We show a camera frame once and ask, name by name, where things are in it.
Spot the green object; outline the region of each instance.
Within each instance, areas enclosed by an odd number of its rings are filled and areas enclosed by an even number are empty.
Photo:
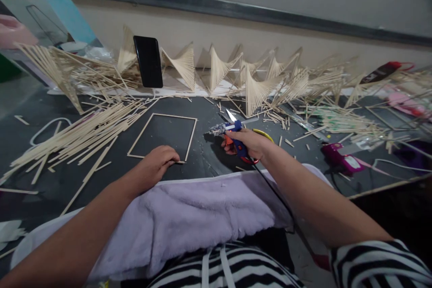
[[[20,74],[22,71],[0,53],[0,82]]]

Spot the forearm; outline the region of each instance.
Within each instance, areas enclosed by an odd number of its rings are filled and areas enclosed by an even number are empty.
[[[392,239],[372,218],[280,147],[269,145],[261,162],[290,206],[314,227],[328,247]]]
[[[0,287],[81,287],[134,195],[117,180],[42,243]]]

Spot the yellow scissor handle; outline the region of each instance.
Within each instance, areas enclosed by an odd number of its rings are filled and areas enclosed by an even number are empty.
[[[264,136],[264,137],[267,137],[267,138],[268,138],[269,140],[271,140],[273,143],[275,142],[275,141],[273,141],[273,139],[271,138],[270,135],[268,135],[266,132],[263,132],[262,130],[259,130],[259,129],[256,129],[256,128],[253,128],[252,131],[254,131],[255,133],[257,133],[257,134],[259,134],[259,135],[262,135],[262,136]]]

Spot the person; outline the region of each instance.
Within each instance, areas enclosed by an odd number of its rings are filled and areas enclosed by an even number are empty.
[[[249,155],[260,159],[294,212],[313,227],[330,249],[330,265],[338,287],[432,285],[430,270],[401,241],[282,148],[247,129],[227,135],[242,141]],[[227,154],[236,154],[225,141],[222,147]],[[155,148],[12,269],[1,280],[0,288],[82,287],[126,207],[150,190],[179,160],[173,148]],[[175,259],[149,285],[186,286],[304,285],[290,269],[258,247],[236,241]]]

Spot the hand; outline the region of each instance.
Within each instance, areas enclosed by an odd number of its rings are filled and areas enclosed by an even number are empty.
[[[158,146],[118,181],[135,198],[158,183],[168,168],[178,161],[180,157],[172,147]]]
[[[261,160],[269,148],[274,144],[266,137],[255,133],[254,131],[246,128],[242,128],[239,132],[225,132],[228,137],[243,142],[247,147],[249,156],[258,160]],[[230,155],[237,154],[234,144],[226,145],[226,140],[222,142],[222,147],[225,148],[225,152]]]

